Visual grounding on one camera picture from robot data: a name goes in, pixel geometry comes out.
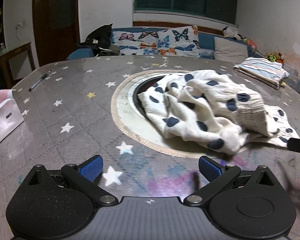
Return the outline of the black pen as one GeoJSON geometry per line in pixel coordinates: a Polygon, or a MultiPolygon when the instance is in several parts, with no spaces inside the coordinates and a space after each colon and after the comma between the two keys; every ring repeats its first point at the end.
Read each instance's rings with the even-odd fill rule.
{"type": "Polygon", "coordinates": [[[45,80],[49,75],[51,74],[51,71],[49,70],[46,72],[43,76],[41,76],[30,88],[29,92],[33,91],[43,80],[45,80]]]}

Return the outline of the left butterfly pillow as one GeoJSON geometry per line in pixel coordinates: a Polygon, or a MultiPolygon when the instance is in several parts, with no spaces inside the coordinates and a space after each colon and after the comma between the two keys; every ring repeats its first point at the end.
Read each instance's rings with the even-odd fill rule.
{"type": "Polygon", "coordinates": [[[170,35],[165,31],[113,31],[111,43],[118,46],[120,55],[157,55],[170,46],[170,35]]]}

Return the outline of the right butterfly pillow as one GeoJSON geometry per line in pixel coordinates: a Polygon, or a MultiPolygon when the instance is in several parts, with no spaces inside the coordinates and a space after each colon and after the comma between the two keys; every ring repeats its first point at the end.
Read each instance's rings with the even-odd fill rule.
{"type": "Polygon", "coordinates": [[[162,56],[200,57],[196,25],[161,30],[158,37],[157,51],[162,56]]]}

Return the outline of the clear plastic storage box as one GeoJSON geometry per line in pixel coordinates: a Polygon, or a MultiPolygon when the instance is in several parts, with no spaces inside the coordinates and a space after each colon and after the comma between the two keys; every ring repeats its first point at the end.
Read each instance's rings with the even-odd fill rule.
{"type": "Polygon", "coordinates": [[[289,73],[289,77],[286,78],[286,84],[300,94],[300,76],[298,71],[285,63],[282,67],[289,73]]]}

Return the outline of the dark wooden door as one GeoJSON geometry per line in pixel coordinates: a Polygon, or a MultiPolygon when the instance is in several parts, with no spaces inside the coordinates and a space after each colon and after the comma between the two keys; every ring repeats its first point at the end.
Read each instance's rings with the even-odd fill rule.
{"type": "Polygon", "coordinates": [[[80,41],[78,0],[32,0],[39,66],[64,61],[80,41]]]}

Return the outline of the dark clothes pile on sofa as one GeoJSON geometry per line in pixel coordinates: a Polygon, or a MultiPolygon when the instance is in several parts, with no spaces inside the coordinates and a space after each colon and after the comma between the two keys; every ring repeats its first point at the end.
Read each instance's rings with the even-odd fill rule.
{"type": "Polygon", "coordinates": [[[108,49],[100,47],[98,56],[120,56],[120,48],[114,44],[111,44],[108,49]]]}

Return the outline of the grey star-pattern table cover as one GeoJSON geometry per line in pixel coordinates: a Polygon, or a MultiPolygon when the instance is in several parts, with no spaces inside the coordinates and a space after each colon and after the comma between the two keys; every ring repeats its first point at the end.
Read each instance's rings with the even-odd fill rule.
{"type": "Polygon", "coordinates": [[[24,122],[0,143],[0,239],[11,239],[5,218],[8,202],[30,169],[59,169],[95,154],[104,159],[111,180],[99,184],[117,197],[187,195],[206,180],[197,158],[166,155],[123,134],[111,116],[111,97],[124,83],[137,86],[147,74],[213,69],[259,92],[265,103],[281,107],[300,135],[300,95],[275,90],[233,69],[232,63],[168,56],[97,57],[38,68],[13,88],[24,122]],[[29,88],[51,74],[33,91],[29,88]]]}

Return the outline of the white navy-dotted garment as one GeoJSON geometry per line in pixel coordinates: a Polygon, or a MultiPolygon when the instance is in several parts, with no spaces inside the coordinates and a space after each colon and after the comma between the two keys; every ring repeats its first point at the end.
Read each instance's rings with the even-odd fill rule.
{"type": "Polygon", "coordinates": [[[249,142],[286,148],[299,137],[281,107],[265,104],[260,93],[214,70],[168,74],[138,98],[165,138],[228,155],[249,142]]]}

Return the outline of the butterfly pillow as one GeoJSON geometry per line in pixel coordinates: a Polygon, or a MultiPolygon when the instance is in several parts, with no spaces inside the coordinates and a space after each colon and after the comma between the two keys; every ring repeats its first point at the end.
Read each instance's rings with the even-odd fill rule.
{"type": "Polygon", "coordinates": [[[157,51],[162,56],[200,57],[196,25],[161,30],[158,37],[157,51]]]}
{"type": "Polygon", "coordinates": [[[111,43],[118,46],[120,55],[157,55],[170,46],[170,35],[165,31],[113,31],[111,43]]]}

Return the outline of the grey cushion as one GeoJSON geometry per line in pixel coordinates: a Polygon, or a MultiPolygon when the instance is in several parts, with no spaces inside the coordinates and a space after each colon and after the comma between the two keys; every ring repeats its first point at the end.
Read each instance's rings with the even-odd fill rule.
{"type": "Polygon", "coordinates": [[[241,63],[248,58],[247,46],[227,40],[225,38],[214,38],[214,59],[231,63],[241,63]]]}

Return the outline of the round black induction cooker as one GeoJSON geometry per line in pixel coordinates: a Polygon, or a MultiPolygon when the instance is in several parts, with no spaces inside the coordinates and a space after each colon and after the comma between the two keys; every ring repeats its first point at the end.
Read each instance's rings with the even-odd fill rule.
{"type": "Polygon", "coordinates": [[[145,92],[150,87],[157,87],[157,82],[161,80],[163,77],[164,75],[147,77],[145,81],[142,81],[139,85],[137,85],[136,89],[133,90],[132,99],[133,99],[134,106],[136,107],[137,111],[146,119],[148,118],[144,110],[144,107],[139,99],[139,94],[145,92]]]}

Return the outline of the white black plush toy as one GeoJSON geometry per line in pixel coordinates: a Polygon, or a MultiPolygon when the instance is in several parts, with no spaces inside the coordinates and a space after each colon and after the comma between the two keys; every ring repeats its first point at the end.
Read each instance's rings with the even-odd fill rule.
{"type": "Polygon", "coordinates": [[[240,40],[241,35],[236,30],[232,30],[230,27],[223,28],[224,37],[231,38],[233,40],[240,40]]]}

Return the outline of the white tissue box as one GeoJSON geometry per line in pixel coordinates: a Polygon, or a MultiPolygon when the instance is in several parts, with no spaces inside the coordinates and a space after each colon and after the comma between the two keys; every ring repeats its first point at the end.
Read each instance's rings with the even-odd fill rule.
{"type": "Polygon", "coordinates": [[[0,90],[0,143],[13,132],[24,118],[11,89],[0,90]]]}

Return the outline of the black bag on sofa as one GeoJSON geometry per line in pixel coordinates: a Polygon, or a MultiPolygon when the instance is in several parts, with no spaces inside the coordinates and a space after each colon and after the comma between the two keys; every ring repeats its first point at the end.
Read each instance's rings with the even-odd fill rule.
{"type": "Polygon", "coordinates": [[[105,24],[94,31],[92,31],[87,38],[85,43],[90,46],[95,46],[97,48],[108,49],[111,45],[111,33],[112,33],[112,23],[105,24]]]}

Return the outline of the blue sofa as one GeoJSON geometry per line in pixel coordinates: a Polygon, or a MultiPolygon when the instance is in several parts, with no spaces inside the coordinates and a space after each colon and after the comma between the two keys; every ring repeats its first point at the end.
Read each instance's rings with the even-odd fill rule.
{"type": "MultiPolygon", "coordinates": [[[[159,29],[159,28],[121,28],[121,29],[112,29],[113,31],[128,31],[132,33],[139,33],[143,31],[161,31],[165,29],[159,29]]],[[[220,37],[220,38],[225,38],[230,41],[234,41],[240,44],[243,44],[247,46],[248,49],[248,57],[260,57],[260,55],[255,53],[255,50],[248,45],[247,43],[243,41],[235,41],[230,38],[226,37],[221,37],[218,35],[212,35],[212,34],[206,34],[206,33],[201,33],[198,31],[198,37],[199,37],[199,46],[200,46],[200,57],[198,58],[204,58],[204,59],[214,59],[214,49],[215,49],[215,44],[214,44],[214,38],[215,37],[220,37]]],[[[81,59],[81,58],[86,58],[86,57],[95,57],[98,56],[99,48],[95,46],[90,46],[87,45],[85,42],[80,43],[78,45],[78,49],[76,49],[74,52],[72,52],[67,59],[68,60],[74,60],[74,59],[81,59]]]]}

